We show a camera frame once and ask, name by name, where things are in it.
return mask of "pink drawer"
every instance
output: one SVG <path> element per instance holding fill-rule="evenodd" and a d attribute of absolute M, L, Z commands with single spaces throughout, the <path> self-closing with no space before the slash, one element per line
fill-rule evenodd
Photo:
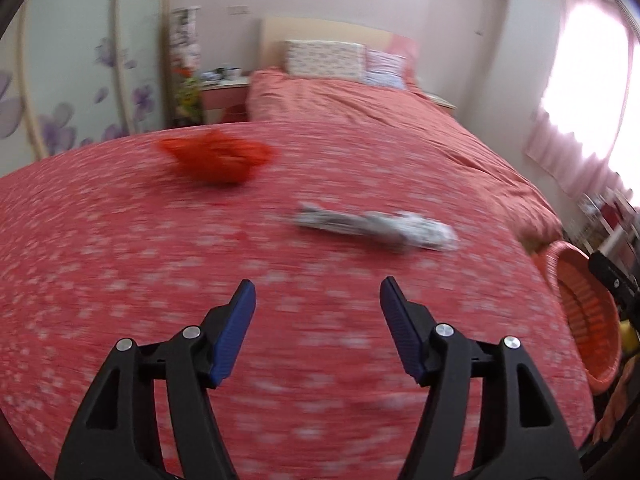
<path fill-rule="evenodd" d="M 236 88 L 213 88 L 202 91 L 202 106 L 205 110 L 219 110 L 234 105 L 244 104 L 248 86 Z"/>

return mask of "pink curtain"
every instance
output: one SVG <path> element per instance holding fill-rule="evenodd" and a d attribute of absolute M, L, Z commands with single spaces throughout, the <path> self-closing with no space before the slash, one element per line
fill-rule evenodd
<path fill-rule="evenodd" d="M 607 187 L 620 190 L 629 197 L 632 194 L 631 191 L 624 188 L 619 174 L 610 169 L 609 158 L 624 117 L 633 61 L 634 36 L 613 2 L 609 0 L 564 0 L 560 41 L 562 41 L 562 34 L 572 10 L 583 4 L 597 6 L 601 12 L 615 17 L 620 23 L 625 24 L 627 30 L 629 58 L 626 91 L 620 106 L 618 128 L 616 131 L 609 132 L 609 151 L 604 158 L 598 157 L 596 153 L 583 153 L 583 144 L 576 139 L 576 135 L 571 132 L 560 132 L 558 126 L 550 120 L 549 113 L 541 103 L 536 117 L 536 124 L 530 134 L 524 152 L 551 174 L 561 189 L 572 198 L 577 199 L 582 194 L 600 194 Z"/>

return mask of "wall outlet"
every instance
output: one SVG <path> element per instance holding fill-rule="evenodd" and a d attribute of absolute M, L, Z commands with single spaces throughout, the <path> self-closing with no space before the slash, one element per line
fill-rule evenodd
<path fill-rule="evenodd" d="M 226 11 L 231 14 L 232 16 L 235 16 L 237 14 L 249 14 L 249 7 L 246 5 L 234 5 L 234 6 L 230 6 L 226 8 Z"/>

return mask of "yellow object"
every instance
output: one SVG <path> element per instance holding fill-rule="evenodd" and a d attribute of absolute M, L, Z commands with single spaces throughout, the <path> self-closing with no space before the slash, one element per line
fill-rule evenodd
<path fill-rule="evenodd" d="M 625 354 L 631 354 L 640 348 L 638 332 L 634 330 L 628 321 L 620 322 L 620 337 L 622 339 L 622 350 Z"/>

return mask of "bedspread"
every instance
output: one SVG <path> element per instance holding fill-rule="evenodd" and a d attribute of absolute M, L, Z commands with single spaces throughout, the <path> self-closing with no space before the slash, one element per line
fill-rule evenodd
<path fill-rule="evenodd" d="M 227 303 L 243 278 L 257 308 L 233 374 L 211 394 L 242 480 L 398 476 L 426 393 L 404 373 L 378 303 L 389 275 L 469 338 L 521 338 L 581 442 L 593 404 L 562 309 L 507 228 L 483 227 L 486 203 L 449 160 L 373 124 L 222 128 L 274 148 L 242 186 L 177 176 L 158 139 L 201 128 L 71 150 L 0 179 L 0 407 L 47 472 L 118 339 L 167 339 Z M 459 248 L 397 254 L 300 228 L 300 201 L 419 211 L 450 224 Z M 178 472 L 166 392 L 156 393 L 162 450 Z M 473 381 L 461 468 L 479 403 Z"/>
<path fill-rule="evenodd" d="M 525 246 L 561 237 L 560 220 L 539 190 L 415 85 L 401 91 L 350 81 L 291 78 L 270 69 L 252 76 L 248 111 L 252 121 L 381 123 L 418 132 L 466 175 L 494 216 Z"/>

